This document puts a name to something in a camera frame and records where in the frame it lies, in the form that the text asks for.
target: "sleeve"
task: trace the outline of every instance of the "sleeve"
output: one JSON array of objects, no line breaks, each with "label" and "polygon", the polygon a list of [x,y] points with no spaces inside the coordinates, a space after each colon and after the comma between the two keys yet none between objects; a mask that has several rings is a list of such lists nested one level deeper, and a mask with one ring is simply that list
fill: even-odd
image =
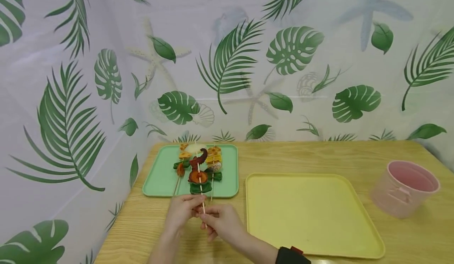
[{"label": "sleeve", "polygon": [[286,247],[281,247],[277,253],[276,264],[311,264],[311,262],[302,254]]}]

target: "wrist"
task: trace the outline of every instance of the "wrist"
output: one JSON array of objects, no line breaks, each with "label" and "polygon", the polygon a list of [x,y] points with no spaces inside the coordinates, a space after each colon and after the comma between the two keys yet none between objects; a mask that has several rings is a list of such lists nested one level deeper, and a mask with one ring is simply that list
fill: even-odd
[{"label": "wrist", "polygon": [[164,231],[160,236],[159,242],[164,246],[167,245],[173,246],[178,244],[180,240],[180,235],[181,235],[180,229],[164,228]]}]

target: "toy food skewer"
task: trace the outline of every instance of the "toy food skewer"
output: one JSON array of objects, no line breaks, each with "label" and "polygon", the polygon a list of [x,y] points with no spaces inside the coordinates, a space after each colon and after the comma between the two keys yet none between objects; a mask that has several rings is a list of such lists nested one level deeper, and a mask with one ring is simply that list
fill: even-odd
[{"label": "toy food skewer", "polygon": [[[200,173],[200,165],[199,163],[197,163],[197,172]],[[201,187],[201,184],[200,184],[200,195],[203,195],[202,193],[203,189]],[[202,202],[201,204],[202,208],[203,208],[203,213],[205,214],[205,202]]]},{"label": "toy food skewer", "polygon": [[175,189],[173,190],[172,196],[175,196],[175,193],[177,192],[177,188],[181,181],[181,178],[184,177],[184,169],[189,166],[188,164],[185,165],[185,163],[188,163],[186,160],[191,157],[191,154],[188,153],[187,151],[185,151],[185,149],[188,147],[188,145],[189,144],[187,144],[187,143],[180,144],[180,154],[178,156],[178,158],[180,159],[180,162],[175,163],[173,165],[173,168],[177,170],[178,179],[177,179],[177,183],[175,185]]},{"label": "toy food skewer", "polygon": [[[222,173],[218,172],[222,168],[222,155],[221,148],[217,147],[216,144],[213,147],[208,149],[208,157],[206,159],[206,164],[208,168],[205,172],[209,172],[212,176],[212,188],[214,191],[214,181],[221,181]],[[214,192],[211,193],[211,201],[213,200]]]},{"label": "toy food skewer", "polygon": [[214,174],[213,176],[211,177],[211,197],[210,197],[210,201],[212,202],[213,201],[213,195],[214,195]]}]

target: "bucket handle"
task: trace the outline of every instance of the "bucket handle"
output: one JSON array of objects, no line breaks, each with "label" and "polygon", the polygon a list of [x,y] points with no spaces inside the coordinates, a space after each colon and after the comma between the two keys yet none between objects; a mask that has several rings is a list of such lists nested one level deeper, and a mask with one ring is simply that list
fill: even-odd
[{"label": "bucket handle", "polygon": [[400,202],[403,202],[405,204],[410,204],[411,203],[411,195],[410,192],[407,190],[401,188],[401,187],[395,187],[394,189],[390,189],[388,194]]}]

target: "starfish print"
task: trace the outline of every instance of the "starfish print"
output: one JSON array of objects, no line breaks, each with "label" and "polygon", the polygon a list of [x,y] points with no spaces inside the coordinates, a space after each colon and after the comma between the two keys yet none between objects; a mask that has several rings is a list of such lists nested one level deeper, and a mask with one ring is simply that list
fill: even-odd
[{"label": "starfish print", "polygon": [[366,50],[367,43],[372,29],[372,17],[374,11],[384,13],[400,21],[411,21],[413,15],[402,6],[388,0],[361,0],[358,5],[346,11],[337,20],[336,24],[341,25],[362,16],[363,25],[361,28],[361,51]]},{"label": "starfish print", "polygon": [[[170,74],[170,72],[167,70],[167,68],[164,67],[164,63],[168,62],[169,60],[162,58],[156,53],[153,45],[153,41],[149,38],[149,36],[154,36],[153,34],[153,29],[151,27],[150,20],[148,18],[144,18],[143,20],[143,28],[145,29],[145,37],[147,39],[147,45],[149,48],[148,52],[144,52],[140,49],[136,49],[133,47],[128,47],[128,53],[129,55],[139,58],[143,61],[148,62],[148,72],[145,76],[145,88],[147,89],[154,78],[154,74],[156,70],[161,71],[161,73],[164,74],[165,78],[171,85],[173,90],[177,90],[177,85],[175,84],[175,81],[173,81],[173,78]],[[190,54],[191,51],[189,49],[183,48],[183,47],[174,47],[175,55],[177,58],[182,58],[185,57],[186,55]]]},{"label": "starfish print", "polygon": [[263,103],[260,101],[261,97],[265,95],[266,92],[270,91],[273,87],[280,85],[284,80],[284,77],[277,79],[273,82],[271,82],[269,85],[265,86],[260,93],[258,93],[256,96],[254,96],[253,91],[251,91],[251,88],[246,88],[246,93],[247,96],[249,97],[248,99],[235,99],[235,100],[227,100],[225,104],[233,104],[233,103],[240,103],[240,102],[250,102],[251,105],[249,106],[249,113],[247,116],[247,121],[249,125],[253,123],[253,115],[254,115],[254,107],[256,104],[258,104],[264,111],[268,112],[269,115],[272,117],[278,119],[277,114],[275,113],[274,109],[270,108],[268,104]]}]

